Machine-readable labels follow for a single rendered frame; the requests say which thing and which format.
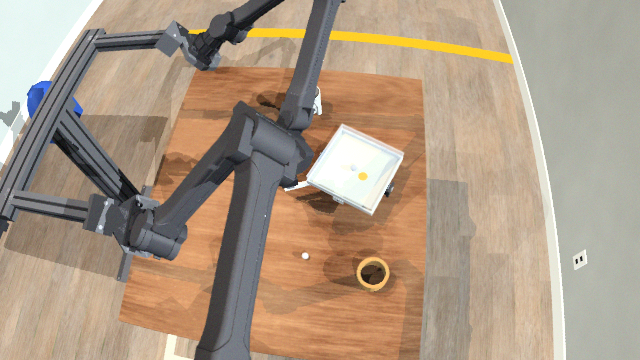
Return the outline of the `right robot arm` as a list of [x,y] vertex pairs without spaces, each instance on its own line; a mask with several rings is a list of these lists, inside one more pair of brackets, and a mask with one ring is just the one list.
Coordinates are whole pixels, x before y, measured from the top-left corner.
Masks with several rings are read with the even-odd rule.
[[292,134],[251,108],[242,100],[234,106],[224,132],[162,205],[133,200],[130,206],[123,245],[172,261],[187,239],[185,223],[234,171],[207,319],[194,360],[251,360],[251,324],[272,207],[278,186],[295,180],[300,151]]

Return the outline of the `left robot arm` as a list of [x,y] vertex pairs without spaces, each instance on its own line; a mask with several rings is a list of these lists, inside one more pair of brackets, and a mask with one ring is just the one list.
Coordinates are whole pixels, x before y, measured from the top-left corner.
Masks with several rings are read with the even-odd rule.
[[[216,15],[209,28],[196,36],[189,53],[208,66],[223,42],[229,41],[232,45],[237,45],[244,41],[248,32],[254,28],[254,22],[283,1],[285,0],[249,0],[232,12]],[[282,188],[291,189],[299,185],[297,174],[304,172],[314,157],[314,151],[301,134],[312,123],[317,82],[341,1],[346,2],[313,1],[294,75],[276,121],[292,134],[300,151],[295,180]]]

